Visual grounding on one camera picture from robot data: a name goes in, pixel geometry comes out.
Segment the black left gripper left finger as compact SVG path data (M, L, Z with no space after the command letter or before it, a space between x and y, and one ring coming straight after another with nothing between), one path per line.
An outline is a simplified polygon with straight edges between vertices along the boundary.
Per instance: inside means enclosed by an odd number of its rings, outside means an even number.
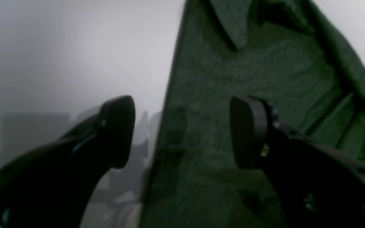
M0 228L78 228L102 176L126 166L136 108L106 101L61 138L0 169Z

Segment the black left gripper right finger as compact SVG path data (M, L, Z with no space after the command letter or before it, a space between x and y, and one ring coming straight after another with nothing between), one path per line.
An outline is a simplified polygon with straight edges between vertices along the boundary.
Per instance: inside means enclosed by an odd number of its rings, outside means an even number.
M274 106L233 96L236 166L262 170L293 228L365 228L365 164L281 121Z

